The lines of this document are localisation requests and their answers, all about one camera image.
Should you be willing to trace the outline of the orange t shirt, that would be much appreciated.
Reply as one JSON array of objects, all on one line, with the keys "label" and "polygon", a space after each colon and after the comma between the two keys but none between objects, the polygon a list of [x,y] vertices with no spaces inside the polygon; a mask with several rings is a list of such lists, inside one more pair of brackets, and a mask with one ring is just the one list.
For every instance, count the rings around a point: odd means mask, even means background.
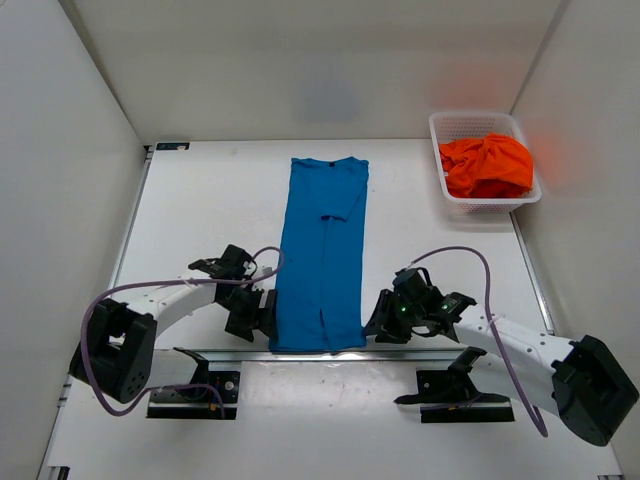
[{"label": "orange t shirt", "polygon": [[533,189],[533,157],[507,135],[454,140],[440,144],[439,154],[447,190],[455,198],[520,198]]}]

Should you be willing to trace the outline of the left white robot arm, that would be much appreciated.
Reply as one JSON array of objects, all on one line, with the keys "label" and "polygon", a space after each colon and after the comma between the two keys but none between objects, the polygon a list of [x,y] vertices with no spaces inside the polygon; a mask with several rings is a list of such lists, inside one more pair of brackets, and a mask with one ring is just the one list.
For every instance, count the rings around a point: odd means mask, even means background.
[{"label": "left white robot arm", "polygon": [[154,391],[222,408],[221,389],[209,378],[207,360],[185,347],[159,349],[156,340],[210,305],[227,312],[226,333],[248,342],[255,332],[276,339],[277,292],[266,285],[279,271],[230,244],[219,257],[193,261],[176,279],[114,287],[85,312],[69,374],[90,386],[113,416],[127,414]]}]

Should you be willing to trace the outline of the blue t shirt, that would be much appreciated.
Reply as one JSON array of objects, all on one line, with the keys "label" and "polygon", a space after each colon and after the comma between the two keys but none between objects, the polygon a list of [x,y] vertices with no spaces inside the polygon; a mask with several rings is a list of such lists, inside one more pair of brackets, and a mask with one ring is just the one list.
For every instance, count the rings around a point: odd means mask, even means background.
[{"label": "blue t shirt", "polygon": [[361,348],[361,289],[369,164],[294,158],[276,279],[273,352]]}]

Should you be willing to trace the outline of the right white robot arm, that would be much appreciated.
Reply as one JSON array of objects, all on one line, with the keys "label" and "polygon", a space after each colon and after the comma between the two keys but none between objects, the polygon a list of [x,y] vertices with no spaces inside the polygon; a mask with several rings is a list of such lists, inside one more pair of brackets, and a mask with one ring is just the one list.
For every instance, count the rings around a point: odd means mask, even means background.
[{"label": "right white robot arm", "polygon": [[460,408],[490,395],[528,400],[578,438],[604,447],[639,400],[601,340],[571,340],[490,318],[473,298],[442,294],[423,268],[397,272],[363,334],[388,344],[442,336],[463,346],[445,369],[420,374],[417,393],[396,400],[423,411]]}]

